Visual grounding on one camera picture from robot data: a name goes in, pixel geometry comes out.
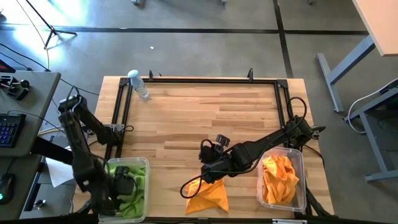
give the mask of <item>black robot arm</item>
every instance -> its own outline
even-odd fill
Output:
[[[97,135],[100,144],[119,144],[119,131],[98,121],[88,110],[87,100],[81,95],[61,101],[58,110],[73,154],[72,170],[76,183],[82,192],[89,191],[91,194],[90,208],[93,211],[113,215],[119,208],[117,196],[131,194],[134,183],[123,176],[128,172],[128,167],[117,167],[114,177],[105,172],[98,157],[90,152],[80,121]]]
[[[289,147],[300,149],[311,139],[312,134],[313,129],[307,121],[294,116],[282,129],[257,141],[238,143],[225,151],[223,147],[228,146],[229,139],[218,135],[215,144],[210,142],[211,147],[201,146],[199,159],[204,163],[201,167],[202,179],[212,184],[226,175],[234,177],[250,172],[255,168],[253,162],[267,150],[285,142],[289,142]]]

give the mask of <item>concrete floor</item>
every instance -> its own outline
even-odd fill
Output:
[[[38,10],[47,10],[49,22],[59,26],[277,29],[272,0],[228,0],[225,8],[216,0],[147,0],[143,9],[128,0],[62,2],[32,1]],[[308,6],[307,0],[279,0],[279,6],[286,30],[365,30],[348,0],[316,0],[313,6]],[[3,23],[29,22],[15,3],[7,2],[4,8]],[[38,18],[34,21],[41,24]],[[0,31],[1,43],[45,65],[47,58],[34,30],[17,27],[15,31]],[[286,35],[286,40],[293,76],[305,80],[314,122],[326,126],[320,149],[335,213],[343,218],[396,223],[398,179],[365,182],[365,174],[379,172],[368,138],[356,134],[341,120],[345,114],[333,112],[333,103],[315,60],[315,55],[323,52],[334,67],[364,37]],[[163,76],[244,77],[252,67],[255,77],[286,77],[278,34],[80,32],[77,37],[54,37],[50,46],[53,46],[49,50],[50,69],[94,92],[99,92],[105,75],[125,75],[132,69],[143,74],[151,69]],[[1,52],[15,56],[3,48]],[[8,58],[0,58],[20,67]],[[40,69],[23,58],[14,58]],[[396,78],[397,70],[398,58],[381,58],[377,50],[371,52],[338,82],[345,108]],[[60,83],[54,100],[64,98],[68,90],[67,85]],[[84,96],[93,111],[97,97]],[[56,116],[51,105],[47,118],[57,123]]]

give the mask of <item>computer mouse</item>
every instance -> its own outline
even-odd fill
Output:
[[[14,174],[4,174],[0,177],[0,205],[9,203],[14,197]]]

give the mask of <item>wooden tabletop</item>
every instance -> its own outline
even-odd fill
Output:
[[[353,0],[382,56],[398,55],[398,0]]]
[[[104,77],[95,113],[104,124],[111,122],[119,79]],[[288,83],[290,96],[299,96],[309,105],[304,80],[288,79]],[[294,217],[292,212],[265,208],[256,200],[257,169],[234,178],[224,178],[229,213],[211,208],[186,215],[186,200],[179,193],[183,183],[200,174],[201,140],[214,141],[217,134],[223,134],[230,138],[229,145],[232,146],[237,142],[257,140],[279,129],[272,85],[147,83],[147,87],[151,97],[148,102],[133,93],[127,125],[133,125],[134,131],[126,133],[122,157],[143,156],[149,160],[148,217]],[[292,106],[295,114],[303,113],[301,102],[294,100]],[[313,123],[310,108],[306,120]],[[308,145],[319,150],[315,140]],[[104,156],[103,146],[95,144],[91,150]],[[306,147],[303,154],[309,189],[323,207],[333,213],[322,160]],[[89,197],[77,188],[73,201],[75,210]]]

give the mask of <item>green towel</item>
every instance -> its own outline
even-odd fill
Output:
[[[109,173],[114,174],[118,164],[109,165]],[[144,192],[145,192],[145,167],[128,166],[130,171],[128,176],[134,178],[137,185],[131,195],[119,195],[122,200],[119,211],[123,218],[140,218],[144,213]]]

